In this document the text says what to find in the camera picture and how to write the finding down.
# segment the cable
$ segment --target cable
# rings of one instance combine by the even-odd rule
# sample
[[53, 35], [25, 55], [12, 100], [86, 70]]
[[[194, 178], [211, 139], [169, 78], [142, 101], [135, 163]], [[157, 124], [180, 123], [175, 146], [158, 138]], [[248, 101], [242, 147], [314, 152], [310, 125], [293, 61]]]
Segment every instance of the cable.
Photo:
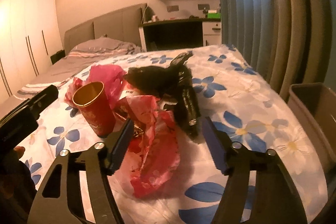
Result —
[[146, 6], [145, 10], [143, 11], [143, 15], [142, 15], [141, 24], [143, 24], [143, 18], [145, 17], [145, 12], [146, 12], [147, 8], [148, 8], [148, 4], [147, 4], [147, 6]]

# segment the metal bolt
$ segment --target metal bolt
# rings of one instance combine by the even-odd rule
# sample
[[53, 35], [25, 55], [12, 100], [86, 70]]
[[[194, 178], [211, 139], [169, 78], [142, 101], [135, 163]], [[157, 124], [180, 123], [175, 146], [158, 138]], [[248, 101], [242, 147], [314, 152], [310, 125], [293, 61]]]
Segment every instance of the metal bolt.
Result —
[[270, 155], [270, 156], [275, 156], [277, 153], [276, 153], [276, 151], [273, 150], [273, 149], [268, 149], [268, 150], [267, 150], [267, 154]]
[[239, 143], [239, 142], [234, 142], [234, 143], [232, 143], [232, 147], [235, 148], [235, 149], [241, 149], [242, 144]]
[[99, 149], [102, 149], [104, 146], [105, 146], [104, 143], [96, 143], [94, 145], [94, 148], [97, 149], [97, 150], [99, 150]]
[[66, 155], [68, 155], [68, 154], [69, 154], [69, 150], [67, 150], [67, 149], [63, 149], [63, 150], [59, 153], [59, 155], [62, 156], [62, 157], [66, 156]]

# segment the person's hand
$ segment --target person's hand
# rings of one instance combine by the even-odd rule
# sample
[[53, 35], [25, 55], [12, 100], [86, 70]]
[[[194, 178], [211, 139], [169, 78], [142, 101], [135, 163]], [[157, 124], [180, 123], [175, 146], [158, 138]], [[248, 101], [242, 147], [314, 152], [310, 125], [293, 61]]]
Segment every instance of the person's hand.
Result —
[[14, 151], [17, 153], [18, 158], [22, 158], [23, 154], [25, 153], [26, 149], [23, 146], [16, 146]]
[[[17, 153], [17, 158], [22, 158], [26, 149], [22, 146], [17, 146], [14, 148], [14, 151]], [[0, 193], [4, 196], [5, 199], [9, 199], [13, 196], [15, 185], [19, 183], [18, 177], [15, 175], [1, 175], [0, 174]]]

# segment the pink plastic bag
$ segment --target pink plastic bag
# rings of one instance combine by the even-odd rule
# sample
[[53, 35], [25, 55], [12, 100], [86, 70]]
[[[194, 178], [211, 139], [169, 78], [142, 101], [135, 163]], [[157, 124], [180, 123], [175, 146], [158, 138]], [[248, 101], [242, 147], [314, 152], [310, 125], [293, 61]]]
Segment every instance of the pink plastic bag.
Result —
[[173, 113], [159, 110], [157, 98], [151, 95], [125, 97], [117, 106], [126, 109], [132, 120], [146, 124], [145, 134], [132, 139], [115, 173], [126, 192], [130, 183], [134, 196], [141, 198], [169, 180], [179, 165]]
[[72, 83], [68, 86], [68, 91], [65, 93], [64, 102], [67, 103], [69, 106], [76, 108], [72, 97], [75, 94], [76, 90], [78, 90], [81, 86], [84, 85], [83, 80], [74, 77]]
[[104, 83], [104, 89], [110, 108], [115, 107], [116, 102], [119, 100], [121, 90], [123, 88], [123, 75], [126, 72], [118, 65], [97, 65], [92, 66], [88, 78], [83, 81], [77, 77], [73, 78], [73, 82], [69, 85], [68, 91], [65, 94], [64, 102], [69, 106], [76, 108], [72, 101], [72, 97], [76, 90], [81, 86], [91, 82], [101, 81]]
[[119, 100], [123, 88], [123, 76], [126, 72], [118, 65], [97, 65], [92, 66], [90, 74], [85, 83], [101, 81], [104, 83], [104, 89], [110, 108], [113, 109]]

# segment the desk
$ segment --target desk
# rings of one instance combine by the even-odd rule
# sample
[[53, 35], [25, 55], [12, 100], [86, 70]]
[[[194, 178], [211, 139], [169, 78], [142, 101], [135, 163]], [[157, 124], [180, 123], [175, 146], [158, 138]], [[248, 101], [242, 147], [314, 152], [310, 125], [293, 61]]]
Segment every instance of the desk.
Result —
[[221, 20], [192, 18], [162, 20], [139, 26], [141, 46], [145, 51], [176, 50], [220, 45]]

